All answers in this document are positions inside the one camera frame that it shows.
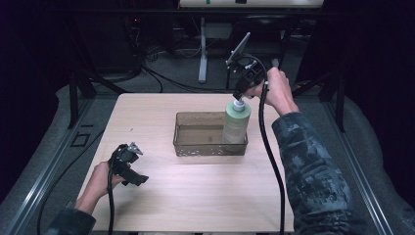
person's right hand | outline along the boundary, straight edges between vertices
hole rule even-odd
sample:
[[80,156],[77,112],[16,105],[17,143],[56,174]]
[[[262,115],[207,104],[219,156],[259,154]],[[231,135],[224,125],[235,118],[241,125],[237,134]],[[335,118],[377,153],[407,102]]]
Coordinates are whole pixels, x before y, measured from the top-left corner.
[[[265,104],[272,106],[280,116],[291,112],[298,112],[299,107],[294,102],[290,83],[284,72],[272,68],[267,72],[267,76],[268,92],[266,93]],[[245,95],[260,98],[261,93],[262,84],[249,89]]]

wooden table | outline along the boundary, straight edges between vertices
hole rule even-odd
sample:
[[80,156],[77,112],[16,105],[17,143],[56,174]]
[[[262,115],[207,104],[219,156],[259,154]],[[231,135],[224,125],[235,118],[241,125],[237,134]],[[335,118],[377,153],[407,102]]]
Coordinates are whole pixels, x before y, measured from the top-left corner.
[[246,4],[235,0],[180,0],[183,8],[320,8],[324,0],[247,0]]
[[[259,100],[252,106],[249,144],[244,156],[176,157],[173,136],[178,112],[223,112],[231,94],[123,94],[120,95],[93,166],[107,161],[119,144],[136,142],[143,151],[134,164],[149,180],[114,189],[115,231],[159,232],[275,232],[279,231],[280,194],[277,179],[260,136]],[[278,117],[265,107],[265,124],[281,174],[275,136],[270,127]],[[98,203],[94,230],[107,230],[108,197]],[[293,231],[293,213],[286,203],[286,231]]]

dark curtain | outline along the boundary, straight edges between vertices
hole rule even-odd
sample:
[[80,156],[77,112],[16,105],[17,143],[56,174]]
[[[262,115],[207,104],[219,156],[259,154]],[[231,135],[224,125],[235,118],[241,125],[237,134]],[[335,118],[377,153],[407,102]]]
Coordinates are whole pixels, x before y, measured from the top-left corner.
[[[323,12],[364,13],[319,21],[300,65],[297,81],[313,80],[336,68],[343,53],[346,95],[372,124],[384,168],[397,193],[415,208],[415,11],[410,1],[325,0]],[[357,38],[351,52],[349,42]]]

human hand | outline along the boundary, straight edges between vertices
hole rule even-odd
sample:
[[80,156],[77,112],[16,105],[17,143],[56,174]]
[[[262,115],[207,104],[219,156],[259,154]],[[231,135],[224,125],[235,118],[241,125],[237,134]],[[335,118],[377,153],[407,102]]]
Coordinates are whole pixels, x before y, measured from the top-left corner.
[[[94,171],[92,172],[91,178],[89,179],[82,196],[76,201],[76,209],[92,214],[98,200],[108,193],[109,171],[110,166],[107,162],[101,162],[95,165]],[[121,176],[113,175],[113,188],[122,181],[124,181],[124,179]]]
[[[285,73],[276,68],[267,72],[268,92],[266,93],[265,104],[272,106],[277,113],[282,116],[291,112],[298,112],[299,107],[293,99],[290,83]],[[256,96],[260,98],[262,85],[249,89],[246,96]]]

camouflage sleeve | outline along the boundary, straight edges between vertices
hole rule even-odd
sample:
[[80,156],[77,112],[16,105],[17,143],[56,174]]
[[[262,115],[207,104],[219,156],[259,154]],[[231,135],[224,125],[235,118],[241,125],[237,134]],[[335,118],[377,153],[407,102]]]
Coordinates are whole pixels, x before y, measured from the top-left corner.
[[43,235],[89,234],[95,222],[95,218],[86,212],[77,209],[63,209]]
[[272,124],[286,175],[296,234],[364,234],[365,222],[316,130],[302,113]]

